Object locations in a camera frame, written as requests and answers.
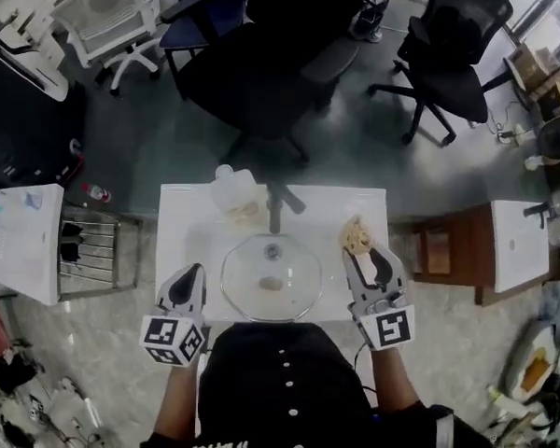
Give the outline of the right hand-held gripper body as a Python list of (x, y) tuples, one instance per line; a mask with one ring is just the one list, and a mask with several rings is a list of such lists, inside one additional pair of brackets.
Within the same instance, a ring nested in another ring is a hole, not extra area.
[(406, 298), (406, 285), (364, 287), (349, 282), (353, 301), (348, 310), (372, 351), (397, 347), (415, 338), (414, 306)]

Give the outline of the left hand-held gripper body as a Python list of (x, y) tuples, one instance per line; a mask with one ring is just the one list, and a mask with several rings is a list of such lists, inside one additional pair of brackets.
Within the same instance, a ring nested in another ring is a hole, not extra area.
[(199, 358), (206, 343), (203, 307), (156, 306), (143, 317), (139, 344), (159, 364), (189, 367)]

